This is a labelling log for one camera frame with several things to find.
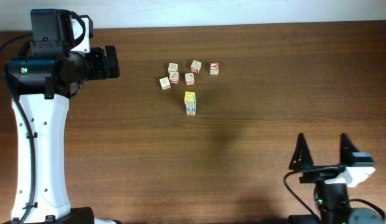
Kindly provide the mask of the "wooden block car picture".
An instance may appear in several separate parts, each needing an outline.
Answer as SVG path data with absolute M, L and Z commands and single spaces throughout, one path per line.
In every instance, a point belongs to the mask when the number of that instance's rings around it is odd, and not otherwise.
M 187 109 L 196 109 L 197 107 L 197 104 L 196 103 L 193 103 L 193 104 L 186 104 L 186 108 Z

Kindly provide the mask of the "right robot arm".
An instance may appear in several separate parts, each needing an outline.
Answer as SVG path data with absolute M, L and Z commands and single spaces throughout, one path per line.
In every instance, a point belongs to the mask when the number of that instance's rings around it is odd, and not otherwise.
M 289 193 L 308 210 L 308 215 L 290 215 L 288 223 L 385 223 L 386 213 L 378 206 L 359 198 L 349 198 L 348 188 L 357 187 L 375 172 L 375 162 L 368 152 L 361 152 L 348 135 L 340 135 L 340 162 L 316 166 L 303 133 L 298 134 L 289 164 L 290 172 L 283 177 Z M 301 174 L 301 184 L 314 184 L 313 200 L 317 215 L 287 183 L 288 177 Z

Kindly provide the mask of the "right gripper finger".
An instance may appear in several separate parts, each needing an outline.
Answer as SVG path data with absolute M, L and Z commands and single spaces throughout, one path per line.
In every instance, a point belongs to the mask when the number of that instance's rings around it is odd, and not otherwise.
M 309 170 L 313 167 L 309 147 L 303 133 L 298 134 L 296 147 L 289 164 L 289 170 Z
M 340 163 L 349 167 L 358 166 L 359 159 L 357 158 L 359 151 L 353 145 L 348 135 L 342 133 L 340 135 Z

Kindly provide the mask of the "wooden block green letter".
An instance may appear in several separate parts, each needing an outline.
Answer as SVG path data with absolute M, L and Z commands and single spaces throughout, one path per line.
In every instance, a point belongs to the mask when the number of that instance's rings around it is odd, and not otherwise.
M 196 95 L 193 91 L 186 91 L 184 94 L 184 103 L 186 105 L 194 105 L 196 103 Z

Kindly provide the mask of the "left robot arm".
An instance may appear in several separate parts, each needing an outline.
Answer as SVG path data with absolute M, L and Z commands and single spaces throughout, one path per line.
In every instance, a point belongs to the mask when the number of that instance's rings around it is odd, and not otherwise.
M 17 192 L 11 223 L 92 223 L 73 208 L 65 183 L 64 135 L 70 100 L 90 80 L 120 75 L 116 49 L 90 47 L 93 21 L 63 9 L 31 11 L 32 32 L 4 66 L 17 125 Z

